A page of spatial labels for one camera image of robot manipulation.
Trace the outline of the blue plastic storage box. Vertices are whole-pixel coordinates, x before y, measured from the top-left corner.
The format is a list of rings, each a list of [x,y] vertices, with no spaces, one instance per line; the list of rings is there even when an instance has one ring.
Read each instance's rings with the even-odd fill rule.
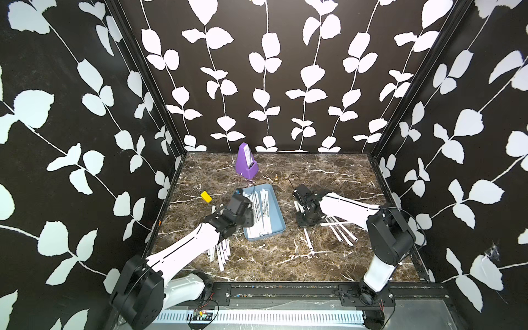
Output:
[[[261,213],[263,216],[263,234],[258,235],[256,231],[256,213],[254,210],[253,192],[258,192],[259,201],[261,204]],[[244,228],[244,235],[249,241],[258,241],[267,239],[272,236],[280,235],[285,230],[285,221],[279,207],[279,202],[276,198],[274,189],[270,184],[260,184],[257,186],[247,187],[243,189],[243,195],[248,197],[253,203],[254,225],[251,228]]]

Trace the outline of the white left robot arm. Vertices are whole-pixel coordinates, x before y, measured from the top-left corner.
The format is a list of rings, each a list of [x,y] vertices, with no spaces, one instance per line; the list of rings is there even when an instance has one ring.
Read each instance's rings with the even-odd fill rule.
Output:
[[[209,214],[188,235],[147,258],[130,258],[111,293],[110,305],[132,329],[147,328],[165,309],[205,297],[208,279],[174,276],[199,255],[254,223],[252,202],[237,189],[227,205]]]

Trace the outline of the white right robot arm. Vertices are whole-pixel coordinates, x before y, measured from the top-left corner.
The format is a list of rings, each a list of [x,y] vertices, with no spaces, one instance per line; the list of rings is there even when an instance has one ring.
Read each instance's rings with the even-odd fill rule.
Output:
[[[375,295],[387,286],[399,263],[410,253],[416,236],[401,210],[387,203],[366,204],[334,192],[313,192],[301,184],[293,190],[296,220],[301,228],[339,218],[368,232],[373,260],[360,281],[362,294]]]

